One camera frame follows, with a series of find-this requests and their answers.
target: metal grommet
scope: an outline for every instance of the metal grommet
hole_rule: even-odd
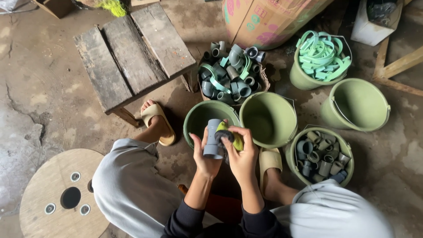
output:
[[[47,215],[52,214],[55,210],[56,210],[56,204],[54,204],[54,203],[49,203],[49,204],[47,204],[46,208],[44,208],[44,212]]]
[[[79,172],[73,172],[71,174],[71,181],[72,182],[77,182],[80,178],[81,178],[81,173],[79,173]]]
[[[90,213],[90,211],[91,211],[91,207],[88,204],[84,204],[80,208],[80,214],[83,215],[83,216],[88,215],[88,213]]]

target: concrete floor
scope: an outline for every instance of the concrete floor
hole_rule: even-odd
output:
[[[227,40],[220,1],[162,0],[161,5],[197,60],[211,41]],[[356,11],[347,12],[354,15]],[[0,237],[23,237],[20,199],[32,175],[46,160],[74,148],[106,154],[116,139],[133,137],[144,129],[135,129],[102,112],[72,38],[94,24],[102,26],[113,19],[102,10],[78,10],[61,20],[42,9],[0,16]],[[352,21],[345,20],[340,30],[347,38]],[[388,61],[421,47],[422,38],[423,27],[403,18],[391,37]],[[291,85],[288,74],[293,55],[287,55],[285,49],[294,42],[269,51],[265,66],[271,90],[295,100],[302,130],[307,124],[324,125],[319,108],[331,87],[301,91]],[[354,42],[350,46],[354,59],[348,77],[370,80],[378,47]],[[394,79],[423,89],[422,66]],[[337,130],[351,144],[356,162],[348,189],[377,206],[394,226],[397,237],[421,237],[423,161],[419,158],[423,153],[423,113],[419,109],[423,108],[423,98],[376,86],[392,107],[388,123],[372,133]],[[182,136],[182,124],[201,96],[187,92],[176,79],[126,108],[139,117],[146,98],[166,107],[178,137],[174,146],[159,147],[159,174],[176,184],[189,185],[195,163]],[[288,183],[300,188],[285,168]],[[220,180],[231,178],[228,171],[223,165]],[[215,184],[214,191],[239,196],[236,189],[224,188],[218,181]],[[116,237],[126,234],[112,224],[102,236]]]

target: beige slide sandal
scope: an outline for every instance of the beige slide sandal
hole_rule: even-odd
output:
[[[176,140],[175,131],[173,131],[173,128],[170,126],[168,119],[165,116],[165,113],[163,112],[162,108],[159,106],[159,104],[155,103],[149,107],[147,107],[143,112],[141,112],[141,119],[145,123],[145,125],[148,127],[148,122],[150,119],[156,115],[161,115],[168,125],[170,129],[171,136],[167,138],[160,137],[159,143],[163,146],[170,146],[173,144]]]
[[[260,192],[264,197],[264,173],[269,168],[277,168],[282,172],[282,157],[277,148],[267,149],[262,147],[258,153],[258,163],[260,166]]]

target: wooden cable spool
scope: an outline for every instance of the wooden cable spool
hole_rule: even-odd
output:
[[[48,160],[25,189],[19,219],[25,238],[98,238],[109,225],[91,180],[103,155],[72,149]]]

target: empty green bucket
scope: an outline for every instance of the empty green bucket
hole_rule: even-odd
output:
[[[340,183],[342,187],[345,187],[348,184],[348,182],[351,180],[352,174],[354,172],[354,157],[352,155],[351,147],[347,142],[345,142],[345,140],[339,134],[326,128],[312,127],[312,128],[307,128],[303,130],[302,132],[298,133],[298,135],[292,140],[292,144],[289,144],[285,150],[286,162],[288,163],[289,169],[306,185],[312,184],[300,173],[300,168],[298,168],[297,161],[295,160],[295,145],[297,144],[298,139],[301,136],[307,134],[309,131],[316,131],[316,130],[328,135],[335,136],[337,141],[339,142],[339,147],[341,152],[344,155],[351,158],[351,160],[346,164],[346,167],[345,167],[345,171],[347,172],[347,177],[345,178],[344,181]]]
[[[373,84],[349,78],[335,84],[321,105],[320,117],[337,129],[374,131],[388,122],[390,106]]]
[[[188,112],[184,120],[184,137],[192,149],[194,149],[194,142],[188,133],[202,138],[204,128],[210,119],[228,119],[229,125],[240,126],[238,114],[228,104],[216,100],[200,102]]]
[[[251,130],[253,141],[264,148],[288,144],[297,132],[297,115],[282,96],[260,92],[249,96],[239,111],[241,126]]]
[[[292,65],[291,71],[289,72],[289,79],[296,88],[301,90],[311,90],[320,86],[335,84],[345,78],[346,70],[338,78],[329,82],[315,80],[314,78],[308,76],[299,66],[298,54],[300,47],[301,45],[297,47],[297,50],[295,51],[294,64]]]

